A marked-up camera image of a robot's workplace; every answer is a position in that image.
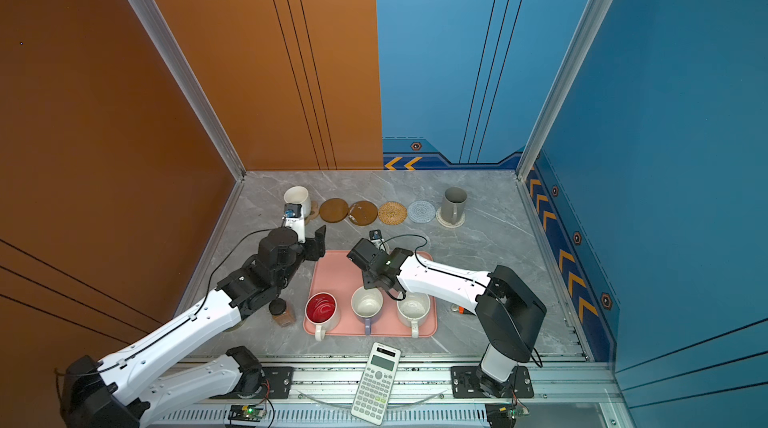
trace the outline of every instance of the calculator screen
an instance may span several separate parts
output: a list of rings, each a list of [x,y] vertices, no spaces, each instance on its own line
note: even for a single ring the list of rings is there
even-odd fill
[[[374,364],[376,366],[380,366],[381,368],[384,368],[387,371],[392,371],[392,368],[395,367],[395,362],[386,360],[384,358],[381,358],[380,356],[375,356],[371,358],[371,364]]]

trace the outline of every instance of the yellow chevron arrow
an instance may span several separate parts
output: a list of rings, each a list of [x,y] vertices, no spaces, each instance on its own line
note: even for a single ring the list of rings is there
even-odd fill
[[[568,293],[571,296],[574,296],[574,281],[584,288],[587,288],[587,285],[584,284],[584,280],[574,275],[573,271],[571,271],[571,273],[568,273]]]
[[[384,166],[385,166],[386,168],[390,169],[390,170],[397,170],[397,168],[395,168],[395,167],[394,167],[394,166],[392,166],[392,165],[394,165],[395,163],[398,163],[398,162],[400,161],[400,159],[401,159],[401,158],[402,158],[401,156],[396,156],[395,158],[393,158],[393,159],[392,159],[392,161],[390,161],[388,164],[386,164],[386,165],[384,165]]]
[[[599,317],[598,310],[589,301],[586,301],[585,299],[582,299],[579,297],[578,299],[578,319],[581,321],[581,324],[584,324],[584,308],[587,308],[592,313],[594,313],[594,316]]]
[[[541,207],[542,201],[548,202],[549,199],[544,195],[536,195],[536,213],[539,213],[539,208]]]
[[[533,198],[533,185],[541,185],[540,180],[531,180],[531,198]]]
[[[554,216],[554,213],[544,211],[544,231],[547,231],[547,219],[557,220],[558,217]]]
[[[416,170],[413,168],[413,164],[418,162],[420,159],[422,159],[421,156],[417,156],[415,159],[411,160],[410,162],[406,163],[406,168],[409,170]]]
[[[574,260],[573,255],[568,253],[567,251],[560,250],[560,272],[563,272],[563,259],[568,259],[576,263],[576,260]]]

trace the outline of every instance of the robotic arm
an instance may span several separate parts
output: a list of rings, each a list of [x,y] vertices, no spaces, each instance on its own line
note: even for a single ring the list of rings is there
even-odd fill
[[[301,221],[301,233],[289,223]],[[326,227],[305,239],[296,217],[259,242],[258,252],[192,308],[100,361],[83,356],[67,368],[61,414],[69,428],[144,428],[209,396],[254,393],[261,364],[244,346],[196,368],[159,377],[206,340],[276,299],[304,260],[326,253]]]
[[[518,363],[527,363],[547,308],[513,270],[456,269],[405,249],[391,254],[360,239],[347,257],[362,270],[363,286],[426,293],[477,315],[490,342],[477,369],[483,392],[499,398]]]

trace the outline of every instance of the blue wall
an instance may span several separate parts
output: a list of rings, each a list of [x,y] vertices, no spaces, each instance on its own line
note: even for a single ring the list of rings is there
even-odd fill
[[[376,0],[384,138],[425,139],[452,163],[519,150],[586,3]]]
[[[738,329],[768,317],[766,34],[768,0],[614,0],[544,145],[618,298],[641,428],[764,413],[768,323]]]

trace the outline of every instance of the calculator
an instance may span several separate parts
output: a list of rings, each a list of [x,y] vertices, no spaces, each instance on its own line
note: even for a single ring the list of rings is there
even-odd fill
[[[362,372],[357,386],[352,414],[373,423],[382,424],[389,394],[395,383],[400,350],[380,343],[374,343],[366,369]]]

